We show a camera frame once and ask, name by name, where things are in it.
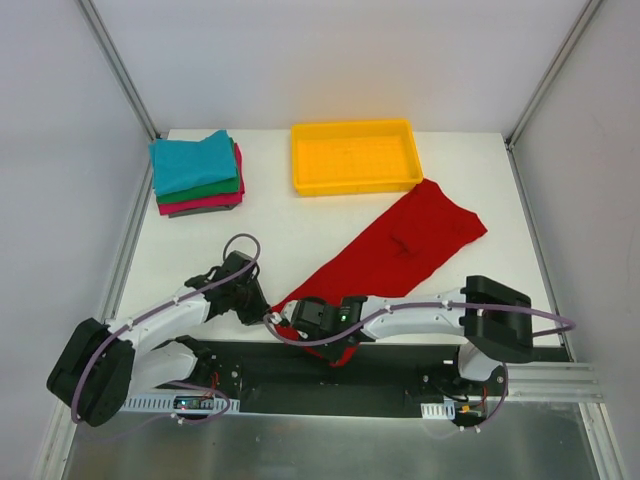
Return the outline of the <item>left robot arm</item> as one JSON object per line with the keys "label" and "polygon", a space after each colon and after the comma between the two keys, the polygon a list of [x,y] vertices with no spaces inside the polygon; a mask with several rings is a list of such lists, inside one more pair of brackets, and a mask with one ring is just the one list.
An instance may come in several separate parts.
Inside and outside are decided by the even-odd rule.
{"label": "left robot arm", "polygon": [[136,395],[172,381],[209,387],[213,351],[187,329],[234,312],[245,325],[268,313],[259,267],[233,251],[223,263],[188,279],[176,295],[134,318],[79,323],[46,381],[47,389],[91,427],[110,420]]}

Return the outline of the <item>aluminium frame post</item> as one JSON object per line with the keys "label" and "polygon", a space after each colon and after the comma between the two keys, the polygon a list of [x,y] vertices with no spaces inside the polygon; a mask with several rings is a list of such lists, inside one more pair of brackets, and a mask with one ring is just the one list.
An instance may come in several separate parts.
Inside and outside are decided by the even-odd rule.
{"label": "aluminium frame post", "polygon": [[161,133],[152,120],[95,3],[91,0],[76,0],[75,4],[91,30],[111,73],[121,88],[146,136],[150,140],[159,138]]}
{"label": "aluminium frame post", "polygon": [[553,86],[581,38],[604,4],[605,1],[603,0],[588,0],[584,2],[578,16],[573,21],[569,31],[545,69],[544,74],[538,81],[531,97],[525,104],[514,127],[505,136],[505,145],[508,151],[514,149],[548,90]]}

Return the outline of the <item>right aluminium frame post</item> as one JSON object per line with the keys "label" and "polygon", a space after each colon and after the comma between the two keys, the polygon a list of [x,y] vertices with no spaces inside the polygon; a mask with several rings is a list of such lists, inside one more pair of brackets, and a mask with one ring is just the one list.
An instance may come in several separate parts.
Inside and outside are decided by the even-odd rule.
{"label": "right aluminium frame post", "polygon": [[553,86],[581,38],[604,4],[605,1],[603,0],[588,0],[584,2],[578,16],[573,21],[569,31],[545,69],[544,74],[538,81],[531,97],[525,104],[514,127],[505,136],[505,145],[508,151],[514,149],[548,90]]}

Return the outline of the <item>folded teal t shirt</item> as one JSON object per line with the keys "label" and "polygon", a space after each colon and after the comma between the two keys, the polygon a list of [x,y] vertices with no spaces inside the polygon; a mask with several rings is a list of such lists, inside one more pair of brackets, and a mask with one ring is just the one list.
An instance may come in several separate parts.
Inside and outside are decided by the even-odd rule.
{"label": "folded teal t shirt", "polygon": [[164,196],[238,176],[234,148],[226,130],[200,141],[157,139],[149,145],[153,188]]}

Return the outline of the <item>left aluminium frame post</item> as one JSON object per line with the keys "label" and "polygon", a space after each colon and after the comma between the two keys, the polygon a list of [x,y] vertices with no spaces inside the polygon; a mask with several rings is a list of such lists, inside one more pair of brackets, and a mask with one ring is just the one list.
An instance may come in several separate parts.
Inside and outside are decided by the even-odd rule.
{"label": "left aluminium frame post", "polygon": [[76,0],[75,4],[91,30],[111,73],[121,88],[146,136],[150,140],[159,138],[161,133],[152,120],[95,3],[91,0]]}

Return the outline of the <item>folded grey t shirt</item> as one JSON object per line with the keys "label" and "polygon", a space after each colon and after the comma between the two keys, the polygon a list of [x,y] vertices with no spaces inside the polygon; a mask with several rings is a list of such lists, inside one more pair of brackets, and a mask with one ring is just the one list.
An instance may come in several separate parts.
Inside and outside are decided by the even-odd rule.
{"label": "folded grey t shirt", "polygon": [[239,205],[240,205],[239,203],[235,203],[235,204],[226,204],[226,205],[218,205],[218,206],[191,208],[191,209],[181,210],[174,213],[169,213],[168,218],[179,218],[179,217],[193,216],[198,214],[231,211],[236,207],[238,207]]}

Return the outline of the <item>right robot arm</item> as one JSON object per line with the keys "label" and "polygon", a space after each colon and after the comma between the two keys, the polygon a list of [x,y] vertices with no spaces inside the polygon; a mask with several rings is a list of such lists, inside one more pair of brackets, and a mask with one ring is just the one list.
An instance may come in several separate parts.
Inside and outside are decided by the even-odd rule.
{"label": "right robot arm", "polygon": [[452,387],[473,394],[502,364],[533,359],[531,299],[485,276],[437,295],[404,298],[350,296],[338,305],[307,297],[288,302],[281,324],[292,328],[307,348],[333,364],[350,348],[402,335],[448,335],[463,338],[454,366]]}

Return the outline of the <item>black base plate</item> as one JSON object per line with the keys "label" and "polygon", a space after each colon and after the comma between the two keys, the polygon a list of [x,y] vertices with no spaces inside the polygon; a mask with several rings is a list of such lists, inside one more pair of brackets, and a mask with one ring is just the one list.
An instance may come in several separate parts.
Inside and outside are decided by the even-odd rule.
{"label": "black base plate", "polygon": [[202,341],[193,373],[172,380],[216,386],[243,413],[417,418],[445,395],[498,397],[505,369],[484,385],[457,380],[455,346],[374,345],[355,350],[343,366],[300,347],[273,342]]}

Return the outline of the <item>red t shirt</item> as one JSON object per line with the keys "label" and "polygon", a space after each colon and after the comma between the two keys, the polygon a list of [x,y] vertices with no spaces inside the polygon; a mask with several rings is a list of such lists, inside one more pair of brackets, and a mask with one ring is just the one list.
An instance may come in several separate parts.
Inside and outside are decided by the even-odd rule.
{"label": "red t shirt", "polygon": [[279,313],[286,303],[305,297],[331,305],[349,296],[404,297],[486,233],[476,213],[456,205],[437,183],[423,180],[273,310]]}

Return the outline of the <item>aluminium front rail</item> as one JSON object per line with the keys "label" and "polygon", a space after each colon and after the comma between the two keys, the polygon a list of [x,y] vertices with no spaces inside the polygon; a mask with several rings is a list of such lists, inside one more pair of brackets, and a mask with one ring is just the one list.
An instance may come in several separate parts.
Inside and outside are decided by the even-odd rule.
{"label": "aluminium front rail", "polygon": [[534,362],[508,366],[509,401],[603,403],[604,395],[588,363]]}

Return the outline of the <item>yellow plastic bin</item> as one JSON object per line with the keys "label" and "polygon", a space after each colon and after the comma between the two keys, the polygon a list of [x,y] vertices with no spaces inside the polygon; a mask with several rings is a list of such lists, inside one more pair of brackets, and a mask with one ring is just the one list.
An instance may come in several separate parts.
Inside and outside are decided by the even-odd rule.
{"label": "yellow plastic bin", "polygon": [[292,181],[301,196],[401,192],[423,180],[406,119],[291,127]]}

